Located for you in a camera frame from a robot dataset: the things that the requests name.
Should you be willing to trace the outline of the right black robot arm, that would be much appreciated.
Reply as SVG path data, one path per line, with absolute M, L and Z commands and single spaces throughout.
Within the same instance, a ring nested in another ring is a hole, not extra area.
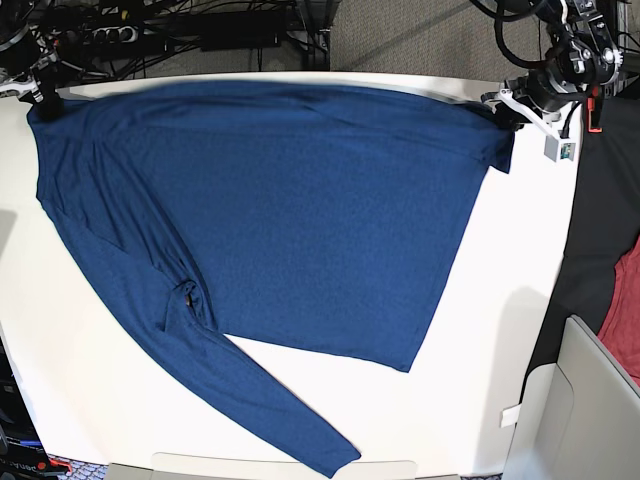
M 28 17 L 37 1 L 1 2 L 1 94 L 28 103 L 44 121 L 58 118 L 64 104 L 56 91 L 59 57 L 47 40 L 39 40 Z

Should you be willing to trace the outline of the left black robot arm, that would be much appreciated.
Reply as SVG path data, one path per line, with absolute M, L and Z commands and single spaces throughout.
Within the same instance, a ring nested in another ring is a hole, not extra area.
M 486 101 L 511 109 L 512 123 L 538 122 L 542 129 L 553 122 L 552 115 L 569 106 L 557 134 L 562 140 L 569 138 L 572 117 L 583 107 L 587 131 L 602 132 L 605 92 L 618 80 L 623 54 L 595 1 L 497 1 L 493 8 L 474 1 L 472 5 L 493 21 L 502 56 L 526 71 L 504 81 L 498 92 L 484 97 Z M 533 17 L 546 26 L 551 46 L 539 59 L 526 60 L 507 46 L 504 28 Z

